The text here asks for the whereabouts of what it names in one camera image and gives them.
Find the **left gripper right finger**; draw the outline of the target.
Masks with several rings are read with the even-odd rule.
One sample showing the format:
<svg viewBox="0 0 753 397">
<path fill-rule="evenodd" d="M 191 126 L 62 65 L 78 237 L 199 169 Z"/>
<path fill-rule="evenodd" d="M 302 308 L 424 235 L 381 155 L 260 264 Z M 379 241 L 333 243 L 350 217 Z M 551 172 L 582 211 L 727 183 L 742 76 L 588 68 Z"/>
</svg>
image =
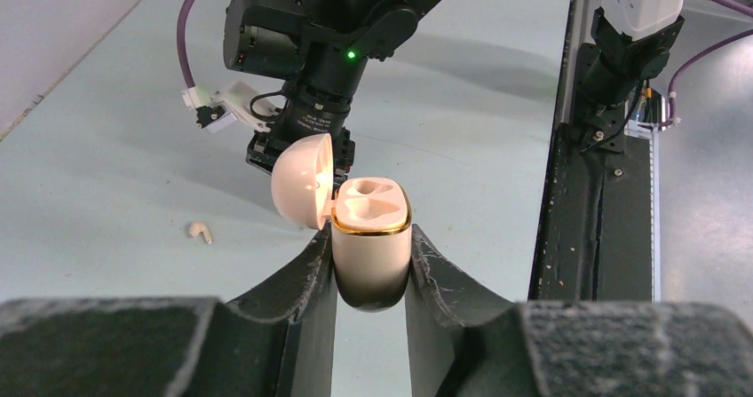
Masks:
<svg viewBox="0 0 753 397">
<path fill-rule="evenodd" d="M 698 303 L 495 294 L 412 228 L 405 293 L 415 396 L 749 396 L 752 333 Z"/>
</svg>

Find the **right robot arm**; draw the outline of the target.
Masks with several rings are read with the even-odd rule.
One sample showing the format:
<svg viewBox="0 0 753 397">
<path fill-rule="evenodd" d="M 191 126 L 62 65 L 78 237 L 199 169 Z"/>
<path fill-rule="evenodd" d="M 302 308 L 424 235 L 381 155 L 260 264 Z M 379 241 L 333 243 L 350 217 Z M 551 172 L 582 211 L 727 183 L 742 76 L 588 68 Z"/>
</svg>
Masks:
<svg viewBox="0 0 753 397">
<path fill-rule="evenodd" d="M 328 133 L 335 181 L 345 180 L 355 145 L 345 128 L 370 60 L 386 60 L 441 0 L 231 0 L 223 54 L 227 68 L 279 79 L 283 107 L 251 115 L 265 124 L 246 159 L 271 171 L 298 140 Z M 684 20 L 684 0 L 601 0 L 591 36 L 596 59 L 575 87 L 575 119 L 588 136 L 606 128 L 604 110 L 623 104 L 666 66 Z"/>
</svg>

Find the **white earbud charging case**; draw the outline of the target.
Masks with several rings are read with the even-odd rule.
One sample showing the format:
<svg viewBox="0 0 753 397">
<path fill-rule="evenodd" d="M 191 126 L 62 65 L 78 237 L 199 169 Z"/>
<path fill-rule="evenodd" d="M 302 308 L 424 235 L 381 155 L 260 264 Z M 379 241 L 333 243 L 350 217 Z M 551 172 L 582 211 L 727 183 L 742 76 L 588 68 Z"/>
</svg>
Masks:
<svg viewBox="0 0 753 397">
<path fill-rule="evenodd" d="M 298 226 L 330 228 L 338 292 L 350 307 L 379 312 L 395 306 L 408 282 L 412 209 L 396 181 L 366 177 L 335 184 L 328 134 L 286 148 L 271 173 L 273 204 Z"/>
</svg>

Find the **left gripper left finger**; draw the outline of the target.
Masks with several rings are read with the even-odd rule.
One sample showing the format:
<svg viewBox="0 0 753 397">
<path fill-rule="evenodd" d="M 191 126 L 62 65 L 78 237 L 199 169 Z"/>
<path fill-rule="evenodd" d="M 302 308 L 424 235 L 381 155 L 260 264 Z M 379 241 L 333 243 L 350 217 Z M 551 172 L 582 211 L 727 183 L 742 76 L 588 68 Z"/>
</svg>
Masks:
<svg viewBox="0 0 753 397">
<path fill-rule="evenodd" d="M 328 396 L 337 290 L 318 232 L 263 282 L 203 298 L 16 299 L 1 306 L 4 396 Z"/>
</svg>

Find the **white earbud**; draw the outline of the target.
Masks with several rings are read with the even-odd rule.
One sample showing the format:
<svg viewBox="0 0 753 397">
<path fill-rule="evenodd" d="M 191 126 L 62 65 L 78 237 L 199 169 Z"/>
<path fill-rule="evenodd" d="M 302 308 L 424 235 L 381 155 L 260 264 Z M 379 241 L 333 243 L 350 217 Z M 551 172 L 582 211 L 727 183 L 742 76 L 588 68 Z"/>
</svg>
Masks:
<svg viewBox="0 0 753 397">
<path fill-rule="evenodd" d="M 211 234 L 209 227 L 201 221 L 192 222 L 188 226 L 187 233 L 192 238 L 201 237 L 206 244 L 213 243 L 213 236 Z"/>
</svg>

